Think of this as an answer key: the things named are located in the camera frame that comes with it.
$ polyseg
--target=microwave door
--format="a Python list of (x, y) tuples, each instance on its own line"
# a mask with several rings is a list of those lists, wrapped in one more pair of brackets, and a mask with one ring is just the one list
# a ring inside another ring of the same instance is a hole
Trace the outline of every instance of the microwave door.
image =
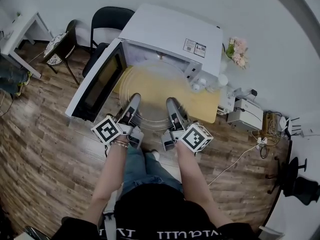
[(116, 38), (92, 66), (65, 113), (94, 122), (126, 68), (123, 44)]

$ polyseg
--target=person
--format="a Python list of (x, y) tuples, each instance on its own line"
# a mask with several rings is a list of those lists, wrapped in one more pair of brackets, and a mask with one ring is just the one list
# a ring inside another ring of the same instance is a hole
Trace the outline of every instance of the person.
[(29, 71), (19, 70), (0, 56), (0, 89), (20, 96), (23, 86), (30, 82), (31, 76)]
[[(81, 219), (64, 220), (52, 240), (257, 239), (249, 224), (233, 223), (219, 209), (183, 142), (175, 144), (182, 184), (157, 161), (159, 153), (144, 155), (127, 143), (120, 135), (111, 145), (88, 209)], [(121, 186), (114, 212), (104, 216), (115, 223), (113, 237), (100, 218)]]

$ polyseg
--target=shoe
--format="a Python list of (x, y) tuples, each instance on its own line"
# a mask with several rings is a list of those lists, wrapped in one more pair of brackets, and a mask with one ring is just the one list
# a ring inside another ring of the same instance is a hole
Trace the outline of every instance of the shoe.
[(31, 77), (33, 75), (31, 72), (28, 72), (27, 74), (28, 74), (28, 79), (25, 82), (23, 82), (25, 86), (27, 86), (30, 83)]
[(19, 91), (15, 93), (15, 95), (20, 96), (22, 93), (22, 88), (24, 87), (23, 83), (18, 83)]
[(159, 162), (160, 153), (158, 151), (156, 151), (155, 149), (153, 149), (153, 150), (151, 150), (151, 154), (153, 154), (155, 160)]

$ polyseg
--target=white table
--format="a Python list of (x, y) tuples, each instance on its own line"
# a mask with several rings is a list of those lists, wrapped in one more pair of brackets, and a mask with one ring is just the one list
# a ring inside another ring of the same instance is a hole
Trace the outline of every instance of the white table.
[[(36, 71), (32, 66), (30, 66), (26, 61), (24, 61), (16, 52), (15, 48), (23, 39), (23, 37), (27, 37), (26, 32), (30, 28), (30, 26), (36, 22), (42, 31), (48, 36), (49, 40), (53, 38), (52, 34), (48, 31), (47, 27), (40, 19), (37, 11), (29, 11), (22, 13), (11, 26), (5, 29), (6, 32), (12, 32), (11, 36), (8, 40), (1, 40), (1, 54), (7, 60), (12, 62), (12, 59), (9, 57), (11, 55), (18, 63), (20, 63), (23, 67), (29, 70), (33, 75), (37, 78), (41, 77), (41, 74)], [(32, 44), (35, 42), (31, 38), (27, 38)]]

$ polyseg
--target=microwave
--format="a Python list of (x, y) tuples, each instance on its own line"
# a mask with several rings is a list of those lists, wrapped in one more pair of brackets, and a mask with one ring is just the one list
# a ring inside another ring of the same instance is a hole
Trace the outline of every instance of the microwave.
[(94, 122), (129, 66), (163, 60), (179, 68), (194, 92), (220, 73), (223, 32), (189, 15), (143, 4), (85, 76), (65, 113)]

